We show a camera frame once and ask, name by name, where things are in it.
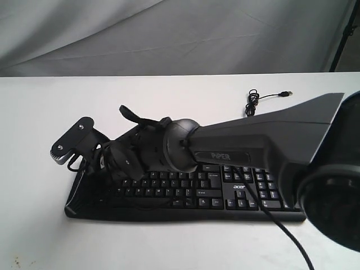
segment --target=keyboard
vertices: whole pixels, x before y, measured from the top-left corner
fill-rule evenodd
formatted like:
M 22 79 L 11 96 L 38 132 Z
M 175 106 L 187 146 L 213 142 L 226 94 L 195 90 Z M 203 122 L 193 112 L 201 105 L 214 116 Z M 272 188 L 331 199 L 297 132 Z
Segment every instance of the keyboard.
M 299 207 L 284 204 L 271 174 L 238 168 L 240 174 L 232 166 L 202 164 L 194 173 L 149 172 L 139 181 L 123 178 L 110 187 L 79 172 L 65 213 L 70 218 L 127 222 L 268 221 L 245 188 L 247 181 L 277 219 L 305 220 Z

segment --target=piper logo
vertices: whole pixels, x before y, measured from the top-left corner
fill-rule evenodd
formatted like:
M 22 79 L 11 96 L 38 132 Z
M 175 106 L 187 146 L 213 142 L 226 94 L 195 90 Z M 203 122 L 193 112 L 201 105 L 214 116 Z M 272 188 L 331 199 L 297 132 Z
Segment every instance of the piper logo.
M 231 160 L 228 154 L 222 154 L 222 153 L 211 153 L 211 157 L 213 159 Z

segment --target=white table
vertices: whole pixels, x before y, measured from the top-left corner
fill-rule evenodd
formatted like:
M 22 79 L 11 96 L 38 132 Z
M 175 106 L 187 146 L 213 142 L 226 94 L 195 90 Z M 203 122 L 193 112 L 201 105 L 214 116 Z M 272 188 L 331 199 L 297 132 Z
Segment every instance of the white table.
M 63 211 L 75 174 L 49 150 L 80 117 L 94 118 L 110 138 L 133 127 L 121 104 L 147 118 L 208 125 L 242 117 L 252 88 L 294 93 L 261 101 L 260 114 L 328 92 L 348 96 L 360 90 L 360 73 L 0 78 L 0 269 L 307 269 L 272 223 L 129 224 L 69 219 Z M 359 253 L 308 221 L 287 227 L 316 269 L 359 269 Z

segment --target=white backdrop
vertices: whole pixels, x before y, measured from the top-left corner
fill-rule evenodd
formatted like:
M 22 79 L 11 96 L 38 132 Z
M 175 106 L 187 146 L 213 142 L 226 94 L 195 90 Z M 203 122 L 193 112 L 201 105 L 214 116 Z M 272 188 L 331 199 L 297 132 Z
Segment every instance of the white backdrop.
M 0 76 L 326 71 L 355 0 L 0 0 Z

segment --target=robotic arm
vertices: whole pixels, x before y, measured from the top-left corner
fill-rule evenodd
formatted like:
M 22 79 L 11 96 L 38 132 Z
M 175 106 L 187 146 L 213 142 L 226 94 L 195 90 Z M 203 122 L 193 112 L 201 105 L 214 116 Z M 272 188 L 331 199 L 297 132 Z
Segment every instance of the robotic arm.
M 190 119 L 140 118 L 115 140 L 81 118 L 51 148 L 59 164 L 81 155 L 86 172 L 115 181 L 146 171 L 193 172 L 197 164 L 257 167 L 270 171 L 285 203 L 299 203 L 326 236 L 360 251 L 360 94 L 342 102 L 326 94 L 289 109 L 201 127 Z

